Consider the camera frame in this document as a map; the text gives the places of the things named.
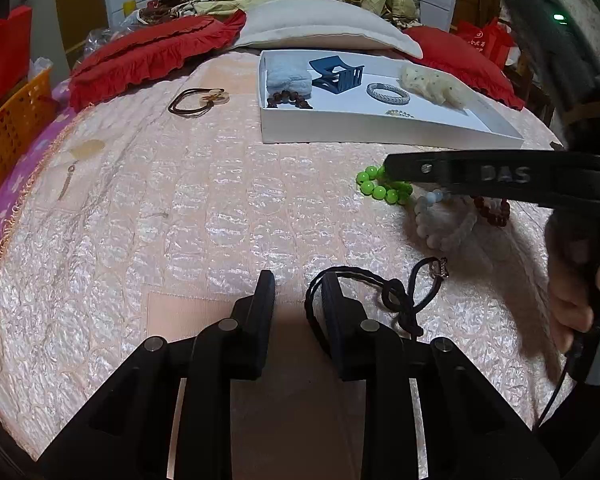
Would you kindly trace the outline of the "right hand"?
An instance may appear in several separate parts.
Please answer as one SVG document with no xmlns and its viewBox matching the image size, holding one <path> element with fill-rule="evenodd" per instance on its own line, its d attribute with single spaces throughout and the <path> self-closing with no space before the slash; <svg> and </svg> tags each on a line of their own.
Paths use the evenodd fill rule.
<svg viewBox="0 0 600 480">
<path fill-rule="evenodd" d="M 557 350 L 566 354 L 574 341 L 574 333 L 586 333 L 594 321 L 588 288 L 579 274 L 588 262 L 590 243 L 574 234 L 557 214 L 552 214 L 547 221 L 544 236 L 550 334 Z"/>
</svg>

